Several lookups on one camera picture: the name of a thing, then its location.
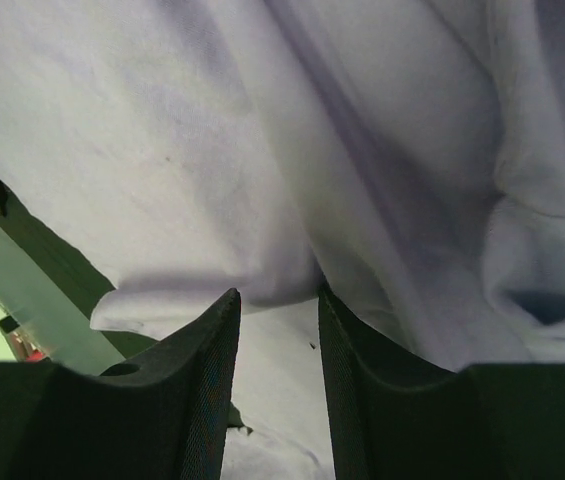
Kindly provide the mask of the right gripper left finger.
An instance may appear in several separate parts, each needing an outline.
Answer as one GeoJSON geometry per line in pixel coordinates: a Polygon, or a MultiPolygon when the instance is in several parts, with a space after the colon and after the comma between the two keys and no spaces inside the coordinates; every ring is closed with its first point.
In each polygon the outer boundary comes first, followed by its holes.
{"type": "Polygon", "coordinates": [[[0,362],[0,479],[216,479],[240,331],[229,290],[98,376],[0,362]]]}

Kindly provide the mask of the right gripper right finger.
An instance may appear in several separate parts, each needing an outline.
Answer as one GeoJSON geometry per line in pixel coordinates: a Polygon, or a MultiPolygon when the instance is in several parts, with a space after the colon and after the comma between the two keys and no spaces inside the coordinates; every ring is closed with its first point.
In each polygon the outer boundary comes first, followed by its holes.
{"type": "Polygon", "coordinates": [[[565,364],[440,368],[319,293],[340,479],[565,479],[565,364]]]}

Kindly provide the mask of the purple t shirt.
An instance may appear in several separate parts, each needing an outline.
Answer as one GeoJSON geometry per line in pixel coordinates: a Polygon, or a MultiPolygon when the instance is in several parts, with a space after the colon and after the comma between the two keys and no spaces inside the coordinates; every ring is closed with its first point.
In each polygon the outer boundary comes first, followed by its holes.
{"type": "Polygon", "coordinates": [[[565,479],[565,1],[0,1],[0,180],[155,340],[242,297],[225,479],[333,479],[321,284],[444,427],[404,479],[487,479],[442,388],[523,366],[491,437],[565,479]]]}

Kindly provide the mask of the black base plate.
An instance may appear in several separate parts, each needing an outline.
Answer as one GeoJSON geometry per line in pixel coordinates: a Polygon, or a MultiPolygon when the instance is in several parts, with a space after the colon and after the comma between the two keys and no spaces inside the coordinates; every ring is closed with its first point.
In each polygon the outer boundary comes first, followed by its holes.
{"type": "Polygon", "coordinates": [[[33,216],[18,197],[3,185],[0,228],[36,264],[34,304],[43,312],[26,323],[54,360],[89,373],[131,358],[155,341],[135,333],[100,332],[90,327],[97,303],[114,290],[85,256],[33,216]]]}

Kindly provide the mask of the aluminium frame rail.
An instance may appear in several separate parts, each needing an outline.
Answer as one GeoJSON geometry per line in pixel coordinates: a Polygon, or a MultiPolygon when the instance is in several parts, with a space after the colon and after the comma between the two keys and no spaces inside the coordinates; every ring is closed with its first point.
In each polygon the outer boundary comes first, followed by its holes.
{"type": "MultiPolygon", "coordinates": [[[[0,229],[0,318],[10,315],[41,351],[81,373],[99,374],[123,355],[0,229]]],[[[14,358],[0,333],[0,360],[14,358]]]]}

